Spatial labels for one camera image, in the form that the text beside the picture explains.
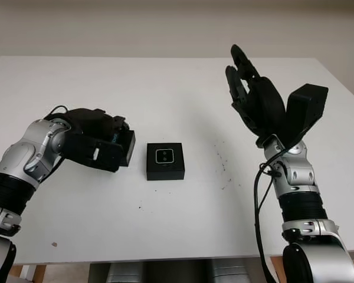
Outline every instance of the black cable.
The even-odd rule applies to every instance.
[[[267,196],[267,194],[269,193],[269,190],[270,190],[270,188],[271,188],[271,185],[273,184],[273,180],[274,180],[274,177],[271,177],[271,178],[270,178],[270,183],[269,183],[269,185],[267,186],[266,192],[265,192],[265,194],[264,194],[264,196],[263,196],[263,198],[262,198],[262,200],[261,200],[261,202],[260,202],[260,205],[258,206],[258,212],[259,212],[259,213],[260,213],[262,204],[264,203],[264,201],[265,201],[265,199],[266,199],[266,196]]]
[[[56,109],[59,109],[59,108],[63,108],[65,110],[65,112],[68,112],[68,108],[66,106],[58,105],[58,106],[54,107],[54,109],[52,109],[48,115],[53,114],[53,112],[55,112]]]
[[[64,159],[65,159],[64,157],[61,157],[61,158],[58,160],[57,164],[51,169],[50,174],[47,175],[45,178],[43,178],[43,179],[40,181],[40,183],[43,183],[44,181],[46,181],[47,178],[49,178],[49,177],[51,176],[51,174],[53,174],[53,173],[59,168],[59,166],[62,164],[62,162],[64,161]]]
[[[266,265],[264,248],[263,248],[263,245],[262,245],[261,230],[260,230],[260,207],[258,205],[258,183],[260,181],[261,174],[265,173],[264,170],[266,169],[266,167],[270,166],[271,163],[273,161],[275,161],[275,159],[279,158],[280,156],[282,156],[283,154],[285,154],[288,151],[289,151],[289,149],[284,149],[284,150],[280,151],[279,153],[275,154],[268,161],[263,163],[260,166],[260,169],[258,170],[258,172],[257,172],[257,174],[255,176],[255,179],[254,179],[253,196],[254,196],[255,238],[257,240],[257,247],[258,247],[258,251],[260,253],[260,257],[261,257],[262,269],[264,271],[264,275],[265,275],[266,281],[268,283],[276,283],[276,282],[275,282],[273,276],[271,275],[271,273],[270,273],[270,271],[269,271],[269,269],[268,269],[268,267]]]

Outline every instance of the white wall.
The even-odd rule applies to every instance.
[[[233,43],[316,57],[354,94],[354,0],[0,1],[0,55],[229,57]]]

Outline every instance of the robotic arm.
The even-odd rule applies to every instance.
[[[257,186],[268,167],[282,209],[282,236],[289,243],[283,251],[287,282],[354,282],[354,264],[337,226],[322,206],[314,171],[306,158],[307,147],[301,140],[321,118],[328,89],[305,84],[290,94],[285,110],[273,83],[260,77],[243,51],[233,45],[231,54],[237,69],[228,66],[225,73],[232,106],[258,136],[256,145],[264,149],[268,160],[261,165],[254,185],[257,245],[267,282],[275,281],[266,266],[260,235],[259,214],[266,195],[258,204]]]
[[[1,235],[19,231],[26,203],[64,159],[115,172],[131,158],[135,134],[123,117],[100,109],[54,110],[31,123],[0,161],[0,283],[6,281],[16,254],[15,245]]]

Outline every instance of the black box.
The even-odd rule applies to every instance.
[[[147,144],[147,180],[183,180],[185,164],[181,143]]]

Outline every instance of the table surface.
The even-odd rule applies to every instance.
[[[55,105],[102,108],[136,132],[128,168],[66,161],[42,184],[13,238],[17,263],[258,255],[253,180],[263,151],[231,107],[229,58],[0,58],[0,159]],[[253,60],[284,101],[304,83],[329,87],[304,138],[329,218],[354,250],[354,96],[315,59]],[[181,142],[185,180],[147,181],[146,143]],[[265,178],[261,190],[268,183]],[[265,252],[281,254],[281,211],[261,213]]]

